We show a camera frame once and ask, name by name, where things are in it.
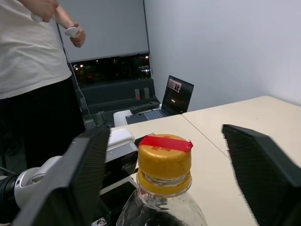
black pants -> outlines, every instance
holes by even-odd
[[[23,137],[28,169],[63,155],[85,130],[71,78],[0,100],[0,120]]]

white table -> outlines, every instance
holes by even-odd
[[[228,148],[221,129],[223,124],[232,124],[270,136],[301,167],[299,106],[264,96],[183,116],[226,155]]]
[[[160,108],[153,108],[151,110],[143,111],[143,112],[140,112],[140,113],[159,110],[159,109],[161,109],[161,106],[162,106],[162,104],[160,104]],[[115,127],[127,125],[126,117],[130,116],[130,115],[133,115],[130,110],[124,110],[124,111],[114,113],[113,116],[114,116]]]
[[[241,194],[229,159],[183,116],[123,126],[135,138],[150,133],[174,134],[191,140],[192,186],[189,193],[201,207],[209,226],[257,225]]]

hand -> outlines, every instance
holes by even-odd
[[[70,38],[70,40],[72,41],[72,43],[75,47],[80,48],[85,43],[86,33],[81,27],[79,27],[79,24],[75,24],[73,27],[78,27],[79,32],[78,32],[76,38]]]
[[[43,18],[44,22],[49,22],[59,6],[57,0],[19,0],[33,14]]]

plastic bottle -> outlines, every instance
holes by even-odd
[[[139,145],[139,188],[125,204],[117,226],[207,226],[200,207],[187,193],[192,182],[191,151],[177,147],[178,141],[189,142],[173,135],[145,139],[154,137],[159,138],[154,146],[144,145],[144,140]]]

white wall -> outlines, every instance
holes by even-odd
[[[145,0],[156,95],[195,85],[189,110],[261,95],[301,104],[300,0]]]
[[[143,0],[59,0],[87,34],[75,48],[61,33],[70,61],[148,52]]]

